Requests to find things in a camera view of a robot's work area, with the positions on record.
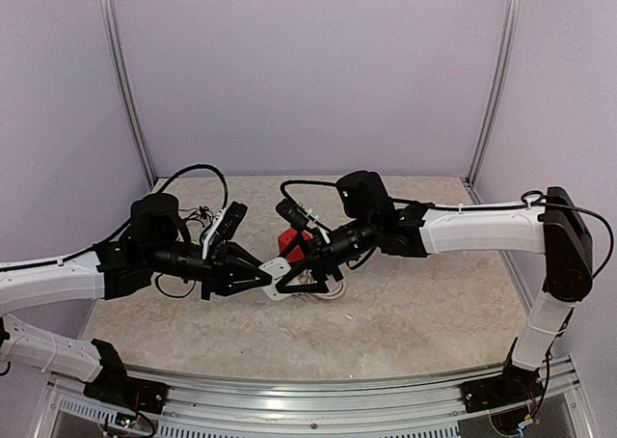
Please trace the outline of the red cube socket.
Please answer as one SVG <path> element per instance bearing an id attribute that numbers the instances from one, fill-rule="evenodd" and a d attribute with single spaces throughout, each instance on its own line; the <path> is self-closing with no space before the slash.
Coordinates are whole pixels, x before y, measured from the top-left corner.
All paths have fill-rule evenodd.
<path id="1" fill-rule="evenodd" d="M 295 229 L 289 228 L 278 237 L 280 256 L 285 258 L 290 264 L 305 259 L 305 252 L 300 246 L 299 234 Z"/>

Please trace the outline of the white plug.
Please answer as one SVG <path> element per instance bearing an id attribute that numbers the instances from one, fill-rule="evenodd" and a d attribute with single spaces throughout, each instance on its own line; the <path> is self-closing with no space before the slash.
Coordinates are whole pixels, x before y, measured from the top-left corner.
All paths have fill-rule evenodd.
<path id="1" fill-rule="evenodd" d="M 276 257 L 268 260 L 259 269 L 271 277 L 270 284 L 261 288 L 269 299 L 279 302 L 289 297 L 289 294 L 280 293 L 276 289 L 278 281 L 291 269 L 290 264 L 285 258 Z"/>

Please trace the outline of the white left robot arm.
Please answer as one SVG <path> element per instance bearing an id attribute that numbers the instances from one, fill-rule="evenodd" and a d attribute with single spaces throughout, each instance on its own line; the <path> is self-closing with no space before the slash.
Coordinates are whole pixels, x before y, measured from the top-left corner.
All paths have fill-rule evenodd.
<path id="1" fill-rule="evenodd" d="M 261 262 L 231 238 L 246 214 L 232 203 L 211 228 L 212 243 L 193 242 L 179 216 L 177 197 L 155 193 L 135 202 L 127 230 L 117 241 L 95 244 L 73 258 L 24 262 L 1 270 L 1 361 L 22 363 L 80 380 L 84 393 L 131 406 L 145 391 L 108 342 L 78 341 L 42 330 L 15 312 L 70 300 L 112 300 L 136 293 L 163 274 L 201 284 L 201 297 L 231 296 L 271 284 Z"/>

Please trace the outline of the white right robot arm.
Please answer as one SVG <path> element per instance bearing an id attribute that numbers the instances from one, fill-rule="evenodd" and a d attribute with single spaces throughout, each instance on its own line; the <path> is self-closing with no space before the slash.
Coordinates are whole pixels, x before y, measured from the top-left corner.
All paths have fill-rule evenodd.
<path id="1" fill-rule="evenodd" d="M 546 277 L 502 372 L 467 382 L 462 392 L 472 411 L 545 391 L 539 368 L 599 272 L 593 266 L 593 239 L 582 219 L 586 209 L 575 206 L 561 187 L 526 192 L 516 203 L 448 206 L 394 199 L 380 175 L 366 170 L 348 174 L 333 186 L 350 221 L 331 231 L 315 226 L 304 238 L 312 214 L 289 194 L 278 204 L 278 214 L 296 233 L 281 255 L 300 248 L 303 257 L 278 279 L 277 292 L 324 293 L 328 278 L 341 280 L 341 265 L 373 250 L 402 258 L 484 250 L 542 255 Z"/>

